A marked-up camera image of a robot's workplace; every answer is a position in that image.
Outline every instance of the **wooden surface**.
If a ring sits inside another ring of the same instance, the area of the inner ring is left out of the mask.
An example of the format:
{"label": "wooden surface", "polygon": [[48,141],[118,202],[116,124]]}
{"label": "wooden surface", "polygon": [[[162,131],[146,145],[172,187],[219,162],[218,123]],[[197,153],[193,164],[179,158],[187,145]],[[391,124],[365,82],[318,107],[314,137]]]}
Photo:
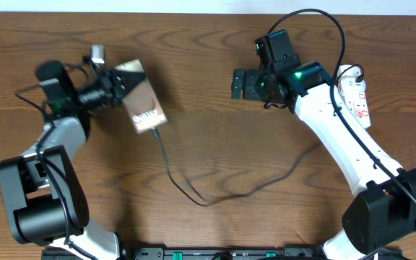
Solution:
{"label": "wooden surface", "polygon": [[[36,83],[47,59],[78,63],[103,43],[111,66],[135,58],[147,69],[169,124],[160,129],[175,179],[186,175],[205,196],[248,191],[283,174],[319,140],[287,110],[230,99],[232,73],[255,69],[254,40],[277,15],[0,13],[0,160],[41,133],[40,114],[13,92]],[[416,17],[338,16],[345,63],[364,66],[372,137],[406,169],[416,167]],[[322,16],[287,21],[302,61],[332,71],[339,34]],[[41,91],[29,94],[41,102]],[[122,109],[92,122],[73,160],[90,215],[132,245],[272,247],[323,243],[341,228],[352,201],[323,148],[286,180],[213,207],[192,204],[168,180],[151,134],[135,134]],[[401,239],[416,259],[416,233]],[[14,241],[0,192],[0,259],[39,259],[41,248]]]}

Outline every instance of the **wooden table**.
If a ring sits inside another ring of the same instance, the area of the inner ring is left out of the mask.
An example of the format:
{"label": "wooden table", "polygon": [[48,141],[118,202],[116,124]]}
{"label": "wooden table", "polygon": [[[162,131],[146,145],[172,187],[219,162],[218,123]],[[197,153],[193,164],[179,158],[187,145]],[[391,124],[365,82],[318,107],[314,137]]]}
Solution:
{"label": "wooden table", "polygon": [[[141,59],[169,124],[160,133],[175,179],[187,176],[206,197],[243,193],[284,174],[319,143],[289,111],[230,99],[233,70],[255,69],[254,40],[277,15],[0,13],[0,160],[19,155],[41,133],[42,118],[16,99],[36,84],[48,59],[79,63],[103,43],[108,64]],[[416,17],[338,16],[344,62],[362,64],[372,137],[406,169],[416,167]],[[340,51],[323,16],[294,17],[289,31],[303,62],[330,72]],[[30,93],[43,100],[40,90]],[[323,243],[341,228],[352,195],[337,164],[319,147],[286,180],[245,199],[198,207],[168,180],[153,136],[135,134],[122,109],[92,122],[73,160],[90,215],[131,245],[273,247]],[[416,233],[401,239],[416,259]],[[0,192],[0,259],[39,259],[41,248],[14,241]]]}

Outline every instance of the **white background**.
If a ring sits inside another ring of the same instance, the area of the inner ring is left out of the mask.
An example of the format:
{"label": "white background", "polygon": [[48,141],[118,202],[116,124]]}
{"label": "white background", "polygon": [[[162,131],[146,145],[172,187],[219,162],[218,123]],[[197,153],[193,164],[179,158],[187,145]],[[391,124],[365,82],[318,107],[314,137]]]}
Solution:
{"label": "white background", "polygon": [[416,0],[0,0],[0,11],[284,14],[303,8],[331,14],[416,15]]}

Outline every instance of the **wood grain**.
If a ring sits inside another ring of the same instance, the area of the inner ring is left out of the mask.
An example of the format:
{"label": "wood grain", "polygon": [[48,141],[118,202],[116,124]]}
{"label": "wood grain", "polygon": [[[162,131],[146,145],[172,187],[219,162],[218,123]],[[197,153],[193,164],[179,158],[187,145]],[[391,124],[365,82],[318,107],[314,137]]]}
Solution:
{"label": "wood grain", "polygon": [[[110,66],[139,58],[169,124],[161,128],[175,178],[205,196],[241,193],[282,174],[318,143],[287,111],[230,99],[232,73],[257,67],[254,40],[276,15],[0,13],[0,160],[26,150],[41,116],[13,92],[36,83],[47,59],[77,63],[103,43]],[[373,138],[406,169],[416,167],[416,17],[338,16],[346,63],[364,66]],[[339,36],[325,17],[284,25],[302,61],[329,71]],[[41,91],[30,94],[40,102]],[[74,158],[90,214],[131,245],[272,247],[323,243],[352,201],[329,153],[318,148],[286,180],[247,199],[200,208],[168,180],[157,142],[137,135],[125,112],[107,110]],[[396,245],[416,259],[416,233]],[[0,259],[39,259],[40,248],[11,237],[0,194]]]}

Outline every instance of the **white power adapter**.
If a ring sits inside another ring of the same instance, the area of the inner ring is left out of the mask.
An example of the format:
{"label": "white power adapter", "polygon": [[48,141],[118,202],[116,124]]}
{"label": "white power adapter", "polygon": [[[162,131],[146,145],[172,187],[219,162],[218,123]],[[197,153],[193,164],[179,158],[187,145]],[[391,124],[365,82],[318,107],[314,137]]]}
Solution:
{"label": "white power adapter", "polygon": [[[338,68],[338,76],[351,65],[341,65]],[[370,116],[368,115],[368,105],[365,99],[365,80],[356,82],[356,79],[362,75],[359,67],[355,66],[346,71],[337,82],[338,91],[341,95],[344,104],[351,114],[357,119],[363,128],[368,128],[370,123]]]}

